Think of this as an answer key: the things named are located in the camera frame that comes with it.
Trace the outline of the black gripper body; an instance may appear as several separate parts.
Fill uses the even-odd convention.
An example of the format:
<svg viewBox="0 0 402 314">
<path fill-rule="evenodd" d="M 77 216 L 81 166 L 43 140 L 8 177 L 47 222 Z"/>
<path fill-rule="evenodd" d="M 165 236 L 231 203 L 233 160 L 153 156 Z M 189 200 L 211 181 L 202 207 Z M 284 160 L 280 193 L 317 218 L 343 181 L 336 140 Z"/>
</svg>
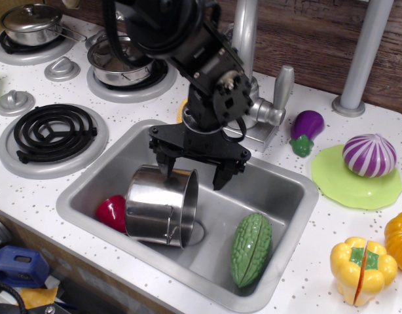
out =
<svg viewBox="0 0 402 314">
<path fill-rule="evenodd" d="M 222 162 L 235 161 L 237 172 L 240 172 L 251 158 L 248 149 L 227 139 L 220 129 L 209 133 L 199 132 L 182 122 L 152 126 L 149 128 L 149 135 L 149 147 L 155 154 L 159 148 L 173 150 L 179 153 L 178 158 L 195 160 L 215 168 Z"/>
</svg>

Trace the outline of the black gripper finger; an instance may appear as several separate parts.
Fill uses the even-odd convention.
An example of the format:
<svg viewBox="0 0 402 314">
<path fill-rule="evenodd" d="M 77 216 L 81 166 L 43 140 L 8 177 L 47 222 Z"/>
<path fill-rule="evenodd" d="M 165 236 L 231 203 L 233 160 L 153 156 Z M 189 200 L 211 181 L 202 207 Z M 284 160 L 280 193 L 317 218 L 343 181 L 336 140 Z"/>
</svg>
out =
<svg viewBox="0 0 402 314">
<path fill-rule="evenodd" d="M 226 161 L 220 163 L 215 170 L 213 189 L 221 190 L 236 173 L 237 163 L 235 161 Z"/>
<path fill-rule="evenodd" d="M 156 161 L 159 166 L 160 172 L 165 177 L 170 177 L 172 170 L 174 169 L 176 158 L 179 157 L 179 153 L 173 150 L 158 149 L 156 152 Z"/>
</svg>

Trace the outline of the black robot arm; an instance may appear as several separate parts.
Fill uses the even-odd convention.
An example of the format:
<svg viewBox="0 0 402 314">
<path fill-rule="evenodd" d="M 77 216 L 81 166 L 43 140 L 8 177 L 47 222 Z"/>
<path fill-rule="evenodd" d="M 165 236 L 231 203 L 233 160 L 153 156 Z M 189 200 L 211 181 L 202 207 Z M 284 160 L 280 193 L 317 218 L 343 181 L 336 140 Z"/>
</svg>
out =
<svg viewBox="0 0 402 314">
<path fill-rule="evenodd" d="M 240 137 L 223 128 L 237 122 L 253 105 L 251 83 L 242 61 L 218 32 L 221 9 L 215 1 L 103 1 L 102 13 L 111 50 L 124 64 L 141 67 L 164 60 L 189 81 L 179 124 L 153 126 L 150 148 L 163 175 L 177 158 L 216 167 L 213 187 L 220 190 L 243 172 L 250 152 Z"/>
</svg>

